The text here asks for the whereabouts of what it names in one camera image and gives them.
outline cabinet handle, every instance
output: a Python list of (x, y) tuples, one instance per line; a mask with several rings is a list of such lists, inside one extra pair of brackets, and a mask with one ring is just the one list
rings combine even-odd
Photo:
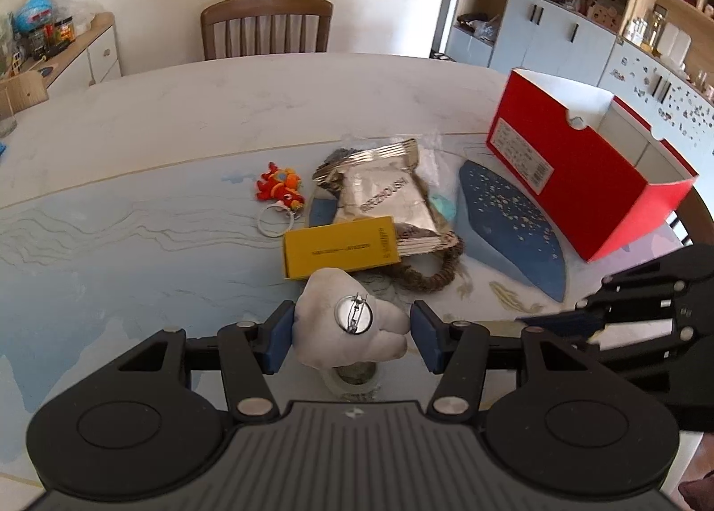
[(670, 88), (672, 88), (672, 82), (668, 82), (667, 87), (665, 88), (665, 93), (660, 98), (660, 104), (665, 103), (665, 98), (667, 97), (667, 94), (669, 94)]
[(652, 92), (652, 98), (654, 98), (655, 96), (657, 96), (657, 91), (658, 91), (658, 89), (660, 88), (660, 84), (662, 84), (662, 80), (663, 80), (663, 79), (664, 79), (664, 77), (663, 77), (663, 76), (660, 76), (659, 80), (657, 81), (657, 85), (655, 86), (655, 89), (654, 89), (654, 91)]

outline gold foil package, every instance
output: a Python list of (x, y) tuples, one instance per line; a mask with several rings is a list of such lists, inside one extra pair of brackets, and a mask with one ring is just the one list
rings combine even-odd
[(324, 165), (313, 180), (339, 193), (333, 222), (390, 216), (400, 252), (405, 247), (415, 253), (434, 251), (442, 240), (426, 189), (414, 173), (418, 164), (419, 147), (415, 139), (408, 139)]

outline red shoebox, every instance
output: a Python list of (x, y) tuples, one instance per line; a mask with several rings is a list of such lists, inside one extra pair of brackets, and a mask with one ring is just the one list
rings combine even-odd
[(661, 226), (697, 172), (610, 92), (513, 70), (488, 146), (593, 261)]

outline white plush toy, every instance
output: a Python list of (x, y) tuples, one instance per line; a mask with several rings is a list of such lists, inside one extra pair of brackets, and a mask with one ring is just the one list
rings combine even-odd
[[(351, 334), (335, 315), (346, 297), (359, 295), (369, 307), (361, 308), (362, 333)], [(368, 295), (356, 279), (342, 270), (318, 270), (308, 280), (295, 305), (293, 348), (299, 361), (318, 370), (348, 366), (358, 361), (387, 361), (406, 354), (409, 317), (397, 306)]]

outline yellow box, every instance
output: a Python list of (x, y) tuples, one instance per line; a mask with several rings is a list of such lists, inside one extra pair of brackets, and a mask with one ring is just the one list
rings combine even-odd
[(351, 272), (399, 261), (390, 216), (295, 229), (283, 237), (283, 271), (288, 279), (307, 279), (323, 267)]

